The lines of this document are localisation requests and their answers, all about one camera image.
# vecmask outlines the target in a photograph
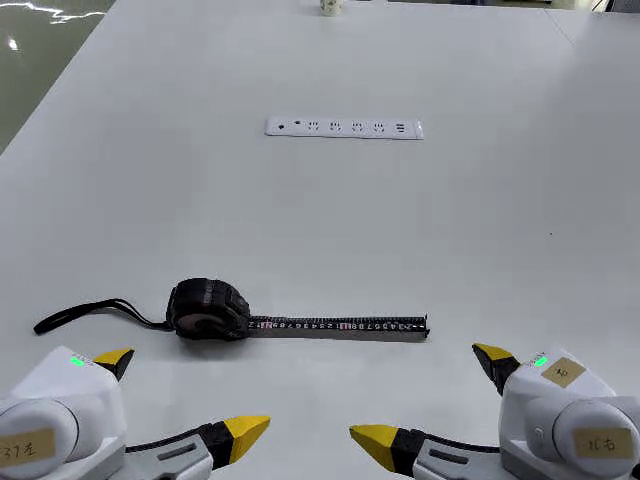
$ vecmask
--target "floor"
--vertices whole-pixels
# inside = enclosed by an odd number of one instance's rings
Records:
[[[0,0],[0,154],[114,0]],[[448,0],[404,0],[448,3]],[[485,5],[592,10],[597,0],[483,0]]]

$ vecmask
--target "robotic arm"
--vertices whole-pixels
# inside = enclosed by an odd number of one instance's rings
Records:
[[[629,480],[640,460],[640,403],[615,392],[562,349],[520,364],[475,344],[503,395],[500,447],[468,445],[419,430],[351,427],[387,470],[417,480]]]
[[[116,376],[130,356],[98,364],[59,347],[0,399],[0,480],[206,480],[269,426],[269,417],[236,417],[126,447]]]

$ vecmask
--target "gray metal part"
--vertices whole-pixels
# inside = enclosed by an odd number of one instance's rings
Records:
[[[506,450],[502,450],[501,456],[502,466],[519,480],[553,480]]]
[[[170,458],[161,460],[163,455],[168,455]],[[124,456],[124,466],[120,470],[111,477],[103,477],[99,480],[104,478],[109,480],[173,479],[207,457],[210,457],[209,450],[200,435],[194,434],[162,447],[127,453]]]
[[[431,455],[432,450],[466,457],[468,462],[460,464],[443,460]],[[446,480],[528,480],[514,477],[507,472],[500,462],[500,453],[474,452],[443,445],[429,439],[422,444],[414,465],[414,476],[420,478],[416,475],[416,467],[433,472]]]
[[[124,459],[124,446],[113,452],[102,462],[97,463],[91,470],[82,476],[81,480],[104,480],[122,468]]]

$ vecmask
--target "tape measure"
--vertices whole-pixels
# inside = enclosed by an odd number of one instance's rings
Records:
[[[240,292],[222,280],[190,278],[171,291],[166,319],[147,320],[121,298],[85,303],[55,313],[33,330],[50,332],[76,318],[96,310],[119,310],[147,328],[175,331],[191,340],[240,340],[258,337],[370,338],[379,340],[420,340],[427,338],[427,316],[422,317],[336,317],[292,318],[251,315],[249,304]]]

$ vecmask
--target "small white object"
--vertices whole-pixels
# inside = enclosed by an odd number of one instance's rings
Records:
[[[344,7],[344,0],[320,0],[322,13],[328,17],[339,15]]]
[[[0,480],[78,480],[103,461],[115,470],[123,461],[117,452],[124,449],[125,428],[115,377],[58,347],[0,398],[0,436],[52,429],[55,455],[0,468]]]
[[[575,362],[581,373],[563,386],[545,378],[556,362]],[[554,480],[627,480],[640,460],[640,403],[616,393],[563,349],[539,354],[507,380],[500,414],[500,447]],[[584,458],[575,450],[577,429],[628,429],[629,458]]]
[[[316,118],[272,116],[265,134],[289,137],[366,138],[423,140],[418,119]]]

